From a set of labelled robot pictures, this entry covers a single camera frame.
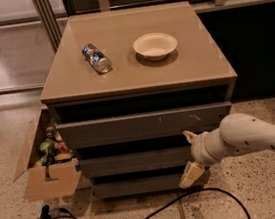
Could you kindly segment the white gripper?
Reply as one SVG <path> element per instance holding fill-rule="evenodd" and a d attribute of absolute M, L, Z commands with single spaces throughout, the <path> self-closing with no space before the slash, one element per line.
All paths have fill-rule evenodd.
<path fill-rule="evenodd" d="M 183 135 L 191 144 L 194 162 L 188 161 L 180 179 L 180 188 L 187 189 L 205 173 L 204 166 L 210 167 L 222 160 L 223 150 L 219 129 L 200 134 L 185 130 Z"/>

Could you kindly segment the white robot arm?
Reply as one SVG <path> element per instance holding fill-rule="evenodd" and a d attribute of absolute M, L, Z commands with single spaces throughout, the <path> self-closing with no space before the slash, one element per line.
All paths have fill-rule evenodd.
<path fill-rule="evenodd" d="M 207 167 L 225 157 L 255 151 L 275 152 L 275 125 L 247 114 L 230 114 L 213 131 L 183 132 L 191 144 L 192 161 L 188 161 L 180 179 L 180 188 L 187 189 L 204 174 Z"/>

